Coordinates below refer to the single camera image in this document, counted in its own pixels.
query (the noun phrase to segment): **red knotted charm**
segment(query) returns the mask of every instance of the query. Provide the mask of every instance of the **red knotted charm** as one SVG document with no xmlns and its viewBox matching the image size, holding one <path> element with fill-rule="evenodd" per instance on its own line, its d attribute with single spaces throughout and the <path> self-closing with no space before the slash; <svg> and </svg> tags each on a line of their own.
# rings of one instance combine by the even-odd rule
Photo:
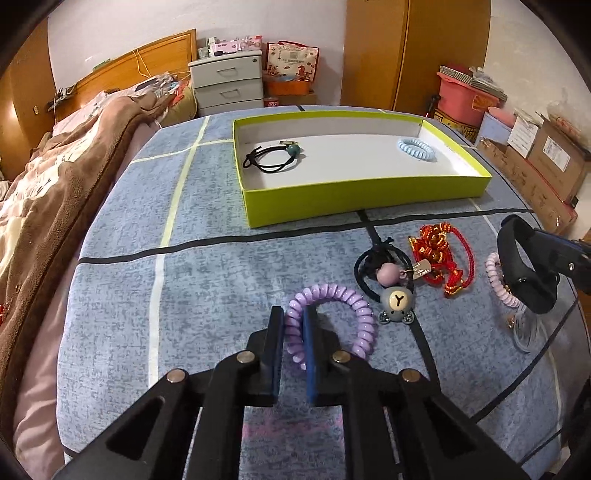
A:
<svg viewBox="0 0 591 480">
<path fill-rule="evenodd" d="M 423 225 L 419 230 L 419 238 L 408 237 L 413 249 L 414 258 L 417 262 L 427 259 L 431 264 L 432 271 L 425 275 L 426 282 L 431 285 L 441 285 L 445 281 L 443 271 L 449 272 L 449 277 L 443 286 L 446 297 L 451 297 L 466 288 L 474 280 L 474 256 L 466 239 L 453 225 L 442 222 L 438 225 Z M 447 242 L 446 235 L 453 233 L 466 249 L 470 272 L 468 278 L 462 281 L 464 272 L 457 267 L 453 261 L 452 251 Z"/>
</svg>

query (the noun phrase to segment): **bed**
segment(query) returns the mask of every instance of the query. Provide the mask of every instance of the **bed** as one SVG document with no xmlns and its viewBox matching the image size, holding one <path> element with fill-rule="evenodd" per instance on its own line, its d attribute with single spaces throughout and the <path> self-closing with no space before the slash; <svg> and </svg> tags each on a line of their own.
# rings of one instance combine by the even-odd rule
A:
<svg viewBox="0 0 591 480">
<path fill-rule="evenodd" d="M 0 426 L 35 479 L 63 464 L 57 351 L 80 243 L 114 182 L 161 128 L 177 85 L 165 74 L 137 92 L 100 92 L 46 134 L 0 203 Z"/>
<path fill-rule="evenodd" d="M 355 288 L 353 264 L 371 246 L 366 221 L 357 213 L 248 228 L 232 122 L 262 113 L 222 113 L 158 132 L 130 163 L 89 229 L 70 288 L 58 361 L 57 422 L 69 455 L 170 369 L 202 371 L 242 349 L 248 335 L 266 325 L 271 306 L 285 307 L 304 286 L 335 281 Z M 496 250 L 506 215 L 517 213 L 539 227 L 510 184 L 472 152 L 492 175 L 482 197 L 366 212 L 380 236 L 391 236 L 407 252 L 408 237 L 425 223 L 449 221 L 469 241 L 477 265 L 473 285 L 445 299 L 440 289 L 420 284 L 416 307 L 443 392 L 468 415 L 531 361 L 512 343 L 505 324 L 509 310 L 490 288 L 484 262 Z M 458 262 L 467 267 L 461 255 Z M 555 308 L 541 318 L 543 334 L 534 350 L 575 300 L 569 281 L 562 279 L 558 289 Z M 329 303 L 319 312 L 323 326 L 350 348 L 355 330 L 344 307 Z M 427 375 L 402 324 L 379 327 L 370 363 L 390 372 L 413 367 Z M 590 366 L 589 337 L 575 309 L 550 353 L 480 426 L 512 458 L 521 459 L 556 431 Z M 340 409 L 306 404 L 304 374 L 287 354 L 281 375 L 274 408 L 246 409 L 241 478 L 343 478 Z M 550 443 L 524 468 L 539 478 L 559 450 L 558 441 Z"/>
</svg>

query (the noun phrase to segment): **white stripe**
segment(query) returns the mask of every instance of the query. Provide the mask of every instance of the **white stripe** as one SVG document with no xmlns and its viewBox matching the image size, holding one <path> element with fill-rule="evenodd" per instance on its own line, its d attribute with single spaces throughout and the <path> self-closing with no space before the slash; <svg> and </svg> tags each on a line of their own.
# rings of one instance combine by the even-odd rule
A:
<svg viewBox="0 0 591 480">
<path fill-rule="evenodd" d="M 233 138 L 222 138 L 221 140 L 211 140 L 209 142 L 203 142 L 203 143 L 200 143 L 199 145 L 200 146 L 201 145 L 216 145 L 218 143 L 231 143 L 233 141 L 234 141 Z M 148 160 L 156 160 L 157 158 L 172 157 L 173 155 L 178 155 L 179 153 L 188 152 L 194 146 L 195 146 L 195 144 L 191 145 L 190 147 L 183 148 L 182 150 L 178 150 L 176 152 L 162 153 L 160 155 L 154 155 L 153 157 L 136 158 L 135 160 L 132 160 L 130 163 L 140 163 L 140 162 L 148 161 Z"/>
<path fill-rule="evenodd" d="M 199 146 L 201 147 L 202 145 L 215 145 L 218 143 L 231 143 L 233 141 L 233 138 L 222 138 L 221 140 L 210 140 L 209 142 L 200 143 Z"/>
<path fill-rule="evenodd" d="M 474 201 L 474 199 L 468 199 L 472 202 L 472 205 L 474 205 L 474 207 L 476 208 L 476 210 L 478 210 L 479 212 L 482 211 L 482 209 L 478 206 L 478 204 Z M 495 226 L 491 223 L 491 221 L 488 219 L 488 217 L 486 215 L 482 215 L 482 218 L 484 218 L 484 221 L 486 223 L 488 223 L 488 226 L 491 227 L 492 232 L 495 234 L 495 236 L 497 236 L 499 234 L 499 232 L 496 231 Z"/>
<path fill-rule="evenodd" d="M 476 210 L 478 210 L 479 212 L 482 211 L 482 209 L 474 201 L 474 199 L 470 198 L 469 200 L 472 202 L 472 205 L 474 205 L 474 207 L 476 208 Z M 486 221 L 486 223 L 488 223 L 488 226 L 491 228 L 491 230 L 495 234 L 495 236 L 498 236 L 499 235 L 499 232 L 493 226 L 493 224 L 491 223 L 491 221 L 489 220 L 489 218 L 486 215 L 482 215 L 482 217 L 484 218 L 484 220 Z M 544 336 L 546 337 L 546 340 L 547 340 L 548 339 L 548 333 L 546 332 L 546 328 L 544 327 L 544 324 L 542 323 L 541 320 L 540 320 L 540 327 L 542 328 L 542 330 L 544 332 Z M 550 365 L 552 365 L 552 370 L 553 370 L 553 375 L 554 375 L 554 390 L 556 392 L 556 405 L 557 405 L 557 408 L 558 408 L 558 420 L 557 420 L 557 423 L 556 423 L 556 428 L 559 429 L 560 428 L 560 420 L 562 418 L 562 396 L 560 395 L 560 383 L 558 382 L 558 369 L 556 367 L 556 360 L 554 359 L 554 355 L 552 354 L 552 351 L 550 351 L 549 348 L 548 348 L 548 352 L 547 353 L 548 353 L 548 358 L 550 359 Z"/>
<path fill-rule="evenodd" d="M 203 139 L 203 134 L 205 133 L 205 128 L 207 127 L 208 122 L 209 117 L 207 116 L 201 125 L 201 130 L 199 130 L 197 140 L 195 140 L 195 143 L 191 147 L 185 163 L 183 164 L 183 168 L 181 169 L 181 173 L 178 176 L 177 186 L 174 188 L 173 198 L 170 200 L 170 209 L 168 210 L 168 217 L 166 219 L 166 224 L 164 225 L 162 240 L 160 241 L 161 248 L 168 246 L 170 237 L 173 234 L 174 221 L 176 220 L 178 211 L 178 203 L 180 202 L 184 184 L 187 181 L 187 176 L 189 176 L 189 170 L 191 168 L 191 164 L 193 163 L 193 159 L 195 158 L 195 152 L 197 151 L 197 148 Z"/>
<path fill-rule="evenodd" d="M 181 173 L 178 175 L 177 185 L 174 188 L 173 198 L 170 201 L 168 209 L 168 216 L 164 225 L 164 232 L 162 233 L 162 240 L 160 247 L 167 247 L 170 243 L 170 238 L 173 234 L 174 221 L 177 216 L 178 203 L 183 193 L 187 176 L 195 153 L 199 147 L 205 129 L 209 123 L 209 116 L 203 119 L 201 129 L 195 143 L 189 148 L 189 154 L 185 159 Z M 158 373 L 158 359 L 160 355 L 160 299 L 162 298 L 162 289 L 164 287 L 164 257 L 165 254 L 156 256 L 154 263 L 154 284 L 152 285 L 152 293 L 150 294 L 150 308 L 148 311 L 148 388 L 151 388 L 159 379 Z"/>
<path fill-rule="evenodd" d="M 158 375 L 158 354 L 160 348 L 160 298 L 164 286 L 164 255 L 156 255 L 154 284 L 150 295 L 148 312 L 148 388 L 160 378 Z"/>
<path fill-rule="evenodd" d="M 548 341 L 548 332 L 546 331 L 546 327 L 544 323 L 538 319 L 540 322 L 540 327 L 544 332 L 544 338 Z M 558 368 L 556 367 L 556 360 L 554 359 L 554 355 L 552 354 L 551 348 L 548 348 L 546 352 L 548 354 L 548 358 L 550 359 L 550 365 L 552 365 L 552 370 L 554 374 L 554 390 L 556 392 L 556 406 L 558 407 L 558 419 L 556 421 L 556 429 L 560 428 L 560 422 L 562 421 L 562 396 L 560 395 L 560 383 L 558 381 Z"/>
<path fill-rule="evenodd" d="M 189 150 L 191 150 L 191 148 L 193 148 L 192 145 L 190 147 L 183 148 L 182 150 L 179 150 L 177 152 L 162 153 L 160 155 L 154 155 L 153 157 L 136 158 L 135 160 L 132 160 L 129 163 L 132 164 L 132 163 L 139 163 L 139 162 L 142 162 L 142 161 L 155 160 L 156 158 L 172 157 L 173 155 L 178 155 L 179 153 L 183 153 L 183 152 L 189 151 Z"/>
</svg>

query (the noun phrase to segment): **pink bead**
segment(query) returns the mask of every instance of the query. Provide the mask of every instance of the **pink bead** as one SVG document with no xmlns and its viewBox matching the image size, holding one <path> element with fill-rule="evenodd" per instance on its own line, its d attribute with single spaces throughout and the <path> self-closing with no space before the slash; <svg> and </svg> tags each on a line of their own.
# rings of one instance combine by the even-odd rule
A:
<svg viewBox="0 0 591 480">
<path fill-rule="evenodd" d="M 335 300 L 340 300 L 340 298 L 343 296 L 343 293 L 345 293 L 345 290 L 347 290 L 347 287 L 337 287 L 333 298 Z"/>
<path fill-rule="evenodd" d="M 338 287 L 338 285 L 336 283 L 331 283 L 329 285 L 329 290 L 326 293 L 326 297 L 329 299 L 333 298 L 335 296 L 335 292 L 336 292 L 337 287 Z"/>
<path fill-rule="evenodd" d="M 312 291 L 310 290 L 310 288 L 306 287 L 301 292 L 304 294 L 304 297 L 306 297 L 308 305 L 312 305 L 314 303 L 314 296 L 312 295 Z"/>
<path fill-rule="evenodd" d="M 369 343 L 374 341 L 374 337 L 371 335 L 371 333 L 364 332 L 363 330 L 358 331 L 357 336 L 363 340 L 367 340 Z"/>
<path fill-rule="evenodd" d="M 361 317 L 357 317 L 359 323 L 375 323 L 375 320 L 370 315 L 362 315 Z"/>
<path fill-rule="evenodd" d="M 304 358 L 306 358 L 306 354 L 304 352 L 298 352 L 293 356 L 293 361 L 299 364 L 304 361 Z"/>
<path fill-rule="evenodd" d="M 285 334 L 286 335 L 296 335 L 301 337 L 301 332 L 299 328 L 296 327 L 285 327 Z"/>
<path fill-rule="evenodd" d="M 303 343 L 294 343 L 293 345 L 289 345 L 287 347 L 287 353 L 294 354 L 304 351 L 304 344 Z"/>
<path fill-rule="evenodd" d="M 287 345 L 293 345 L 295 343 L 303 343 L 304 342 L 301 339 L 301 337 L 299 337 L 297 335 L 286 335 L 285 341 L 287 342 Z"/>
<path fill-rule="evenodd" d="M 299 302 L 297 302 L 295 300 L 290 300 L 290 307 L 300 313 L 302 313 L 304 311 L 304 309 L 301 307 Z"/>
<path fill-rule="evenodd" d="M 386 262 L 375 274 L 379 284 L 383 287 L 391 287 L 400 280 L 400 267 L 397 264 Z"/>
<path fill-rule="evenodd" d="M 341 295 L 340 301 L 344 301 L 346 302 L 347 300 L 349 300 L 353 295 L 355 295 L 355 290 L 353 290 L 352 288 L 348 288 L 347 290 L 345 290 L 345 293 L 343 293 Z"/>
<path fill-rule="evenodd" d="M 303 293 L 298 292 L 295 294 L 295 297 L 296 297 L 295 299 L 302 306 L 302 308 L 304 308 L 306 305 L 308 305 L 308 300 L 306 300 L 306 297 L 304 297 Z"/>
<path fill-rule="evenodd" d="M 364 315 L 371 315 L 373 312 L 371 311 L 370 308 L 364 307 L 362 309 L 355 310 L 355 313 L 357 314 L 358 317 L 361 317 Z"/>
<path fill-rule="evenodd" d="M 300 321 L 299 320 L 296 320 L 293 317 L 284 317 L 283 318 L 283 323 L 285 324 L 286 327 L 300 328 Z"/>
<path fill-rule="evenodd" d="M 371 325 L 371 324 L 369 324 L 369 323 L 360 323 L 358 327 L 359 327 L 359 330 L 360 331 L 361 330 L 364 330 L 364 331 L 369 332 L 369 333 L 374 333 L 375 332 L 374 326 Z"/>
<path fill-rule="evenodd" d="M 287 309 L 287 316 L 299 320 L 301 318 L 301 313 L 296 309 Z"/>
<path fill-rule="evenodd" d="M 359 345 L 365 352 L 369 352 L 371 350 L 371 345 L 369 342 L 363 340 L 362 338 L 357 337 L 353 342 L 355 345 Z"/>
<path fill-rule="evenodd" d="M 358 357 L 365 359 L 365 350 L 363 350 L 359 345 L 353 344 L 353 348 L 351 350 L 353 350 L 353 353 Z"/>
<path fill-rule="evenodd" d="M 369 303 L 367 303 L 365 300 L 359 300 L 359 301 L 356 301 L 355 303 L 353 303 L 351 305 L 351 308 L 353 310 L 357 311 L 357 310 L 362 309 L 368 305 L 369 305 Z"/>
<path fill-rule="evenodd" d="M 356 301 L 359 300 L 363 300 L 363 297 L 361 295 L 359 295 L 358 293 L 356 293 L 355 295 L 351 295 L 349 297 L 349 300 L 347 300 L 347 304 L 352 305 L 353 303 L 355 303 Z"/>
</svg>

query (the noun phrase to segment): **purple spiral hair tie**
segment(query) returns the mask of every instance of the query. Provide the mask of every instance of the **purple spiral hair tie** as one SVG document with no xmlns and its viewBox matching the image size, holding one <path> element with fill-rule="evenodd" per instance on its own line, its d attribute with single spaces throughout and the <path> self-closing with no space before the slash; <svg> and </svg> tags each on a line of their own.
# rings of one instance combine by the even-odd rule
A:
<svg viewBox="0 0 591 480">
<path fill-rule="evenodd" d="M 336 283 L 323 283 L 304 288 L 295 294 L 295 300 L 290 301 L 285 315 L 285 339 L 287 351 L 293 355 L 293 361 L 300 364 L 302 370 L 306 369 L 306 351 L 301 336 L 301 316 L 308 305 L 319 300 L 340 300 L 353 309 L 359 320 L 359 328 L 352 350 L 358 357 L 366 358 L 374 342 L 375 321 L 372 309 L 367 301 L 352 288 Z"/>
</svg>

